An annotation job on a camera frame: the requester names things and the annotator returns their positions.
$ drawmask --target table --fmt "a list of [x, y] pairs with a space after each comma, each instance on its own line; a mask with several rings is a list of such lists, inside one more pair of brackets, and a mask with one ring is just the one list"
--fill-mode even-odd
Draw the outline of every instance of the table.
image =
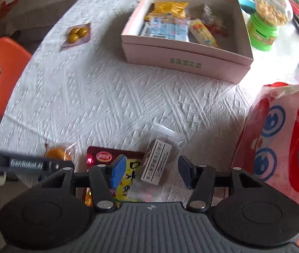
[[[12, 93], [0, 126], [0, 149], [43, 155], [46, 142], [77, 142], [75, 164], [81, 171], [88, 146], [145, 150], [152, 123], [160, 123], [185, 136], [182, 154], [193, 163], [229, 169], [245, 114], [262, 85], [292, 77], [290, 68], [299, 61], [295, 28], [281, 30], [271, 52], [255, 50], [252, 69], [234, 85], [127, 64], [120, 33], [139, 1], [78, 0], [68, 10]], [[60, 50], [66, 29], [87, 22], [90, 42]], [[22, 180], [29, 186], [36, 182]], [[175, 166], [163, 200], [185, 203], [189, 195]]]

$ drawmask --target snack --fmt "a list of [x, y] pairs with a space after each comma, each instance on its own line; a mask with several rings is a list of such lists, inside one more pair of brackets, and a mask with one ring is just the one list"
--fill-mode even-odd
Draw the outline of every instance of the snack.
[[[138, 168], [140, 168], [141, 166], [141, 162], [144, 157], [143, 152], [90, 146], [87, 150], [87, 168], [89, 169], [91, 166], [99, 164], [110, 165], [119, 155], [125, 155], [127, 158], [126, 171], [120, 185], [115, 191], [111, 192], [113, 195], [115, 195], [118, 201], [138, 201], [128, 198], [127, 193], [133, 183], [133, 180], [137, 176]], [[84, 195], [85, 204], [92, 205], [91, 193], [89, 188], [85, 189]]]
[[74, 144], [58, 144], [58, 143], [50, 143], [46, 144], [46, 152], [45, 157], [49, 159], [60, 159], [60, 160], [68, 160], [74, 161], [75, 158], [75, 149]]
[[149, 22], [145, 22], [144, 28], [142, 29], [140, 36], [150, 36], [150, 34], [151, 34], [151, 25], [149, 24]]
[[150, 14], [150, 20], [150, 37], [189, 42], [188, 19], [176, 18], [168, 13], [166, 16]]
[[77, 34], [78, 31], [79, 31], [79, 28], [73, 28], [69, 34]]
[[69, 34], [68, 35], [68, 42], [73, 44], [79, 40], [79, 36], [77, 34]]
[[80, 28], [79, 30], [78, 30], [78, 32], [77, 32], [77, 34], [78, 34], [78, 36], [80, 37], [80, 38], [83, 38], [83, 37], [85, 37], [87, 34], [88, 34], [88, 29], [87, 28]]
[[262, 19], [273, 26], [283, 26], [287, 23], [286, 15], [276, 10], [274, 5], [269, 5], [266, 1], [256, 0], [256, 11]]
[[299, 84], [263, 86], [248, 112], [231, 167], [245, 169], [299, 204]]
[[200, 44], [219, 48], [219, 44], [216, 42], [214, 36], [200, 19], [191, 20], [189, 29]]
[[206, 4], [203, 7], [203, 15], [200, 20], [211, 33], [228, 36], [227, 28], [223, 25], [221, 16], [213, 14]]
[[69, 27], [66, 38], [62, 48], [87, 43], [90, 40], [90, 23]]
[[184, 136], [160, 124], [153, 124], [138, 175], [128, 197], [144, 202], [161, 201], [168, 174], [177, 167], [178, 156], [184, 145]]
[[60, 159], [60, 160], [64, 160], [64, 161], [71, 161], [72, 160], [71, 156], [66, 153], [65, 149], [60, 148], [60, 147], [51, 148], [45, 154], [45, 157], [49, 158], [49, 159]]
[[[185, 8], [188, 3], [179, 3], [179, 2], [155, 2], [154, 10], [151, 13], [166, 15], [167, 13], [171, 13], [172, 16], [177, 18], [185, 18]], [[149, 21], [149, 14], [145, 16], [145, 21]]]

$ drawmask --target blue bowl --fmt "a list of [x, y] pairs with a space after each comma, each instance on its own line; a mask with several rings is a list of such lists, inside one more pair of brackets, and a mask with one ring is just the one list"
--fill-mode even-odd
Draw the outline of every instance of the blue bowl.
[[255, 2], [251, 0], [238, 0], [241, 8], [247, 12], [248, 14], [252, 15], [256, 12]]

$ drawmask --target orange pastry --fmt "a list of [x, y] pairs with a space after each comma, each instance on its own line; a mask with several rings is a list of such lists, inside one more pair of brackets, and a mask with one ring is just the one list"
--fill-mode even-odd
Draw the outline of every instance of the orange pastry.
[[60, 147], [54, 147], [49, 149], [45, 157], [49, 159], [60, 159], [64, 161], [72, 161], [71, 156], [66, 153], [65, 149]]

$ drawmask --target pink box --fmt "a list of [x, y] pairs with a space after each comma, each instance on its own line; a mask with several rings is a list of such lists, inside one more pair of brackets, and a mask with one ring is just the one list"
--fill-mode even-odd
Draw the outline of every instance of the pink box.
[[[223, 49], [192, 42], [139, 36], [144, 17], [155, 1], [189, 3], [187, 12], [202, 16], [203, 4], [221, 14], [229, 36]], [[123, 32], [122, 46], [128, 63], [171, 68], [239, 83], [253, 62], [250, 40], [237, 0], [141, 0]]]

